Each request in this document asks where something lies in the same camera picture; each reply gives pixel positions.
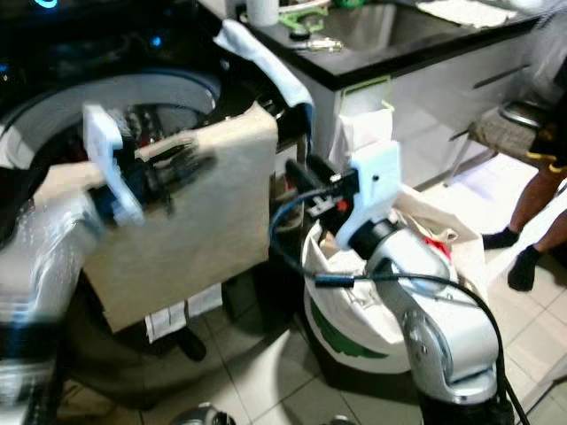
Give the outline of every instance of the washing machine drum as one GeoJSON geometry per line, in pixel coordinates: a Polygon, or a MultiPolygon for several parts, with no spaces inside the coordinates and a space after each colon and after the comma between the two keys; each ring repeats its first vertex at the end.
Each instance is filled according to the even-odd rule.
{"type": "Polygon", "coordinates": [[[194,128],[221,93],[212,76],[162,70],[119,75],[46,93],[0,120],[0,166],[28,168],[46,143],[65,137],[69,150],[59,163],[86,160],[82,107],[101,104],[124,118],[140,147],[181,129],[194,128]]]}

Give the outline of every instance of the black sock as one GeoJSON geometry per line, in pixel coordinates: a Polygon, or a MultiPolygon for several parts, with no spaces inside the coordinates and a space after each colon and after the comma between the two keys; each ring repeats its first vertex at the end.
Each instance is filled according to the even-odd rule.
{"type": "Polygon", "coordinates": [[[482,235],[482,242],[485,244],[485,250],[495,250],[512,246],[519,237],[518,233],[514,233],[509,228],[504,228],[500,233],[482,235]]]}
{"type": "Polygon", "coordinates": [[[508,273],[508,286],[513,290],[528,292],[533,289],[535,265],[541,257],[541,252],[533,245],[528,246],[517,256],[516,264],[508,273]]]}

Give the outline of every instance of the tile floor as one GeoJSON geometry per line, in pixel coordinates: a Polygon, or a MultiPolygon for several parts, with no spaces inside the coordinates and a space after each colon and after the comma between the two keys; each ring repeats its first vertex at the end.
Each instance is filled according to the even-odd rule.
{"type": "MultiPolygon", "coordinates": [[[[480,232],[502,229],[522,187],[535,170],[499,156],[458,176],[449,188],[426,191],[449,205],[480,232]]],[[[508,375],[518,396],[531,407],[552,380],[567,371],[567,272],[553,261],[538,268],[535,291],[517,294],[506,282],[514,257],[536,240],[565,209],[559,197],[526,228],[508,250],[487,255],[489,297],[502,326],[508,375]]],[[[177,414],[199,402],[211,401],[237,419],[238,425],[320,425],[336,414],[360,425],[417,425],[416,406],[374,399],[330,388],[322,378],[307,340],[293,323],[268,338],[231,327],[222,313],[206,319],[208,335],[222,365],[196,386],[177,394],[149,412],[116,408],[98,422],[105,425],[168,425],[177,414]],[[231,353],[245,352],[234,359],[231,353]]],[[[533,425],[567,421],[567,383],[553,388],[531,411],[533,425]]]]}

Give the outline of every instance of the kitchen counter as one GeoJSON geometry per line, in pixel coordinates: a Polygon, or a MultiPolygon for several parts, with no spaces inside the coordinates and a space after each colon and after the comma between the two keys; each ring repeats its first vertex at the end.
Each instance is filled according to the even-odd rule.
{"type": "Polygon", "coordinates": [[[483,29],[455,25],[442,34],[383,49],[355,51],[345,47],[333,53],[290,49],[294,41],[289,37],[289,30],[279,24],[252,27],[251,30],[278,57],[327,89],[339,91],[379,76],[390,75],[395,78],[467,51],[516,37],[530,31],[538,17],[517,16],[498,27],[483,29]]]}

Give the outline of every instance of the white bottle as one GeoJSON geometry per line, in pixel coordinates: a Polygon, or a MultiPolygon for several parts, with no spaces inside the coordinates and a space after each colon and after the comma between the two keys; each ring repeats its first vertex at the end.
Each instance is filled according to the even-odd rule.
{"type": "Polygon", "coordinates": [[[248,22],[255,27],[275,25],[279,6],[279,0],[246,0],[248,22]]]}

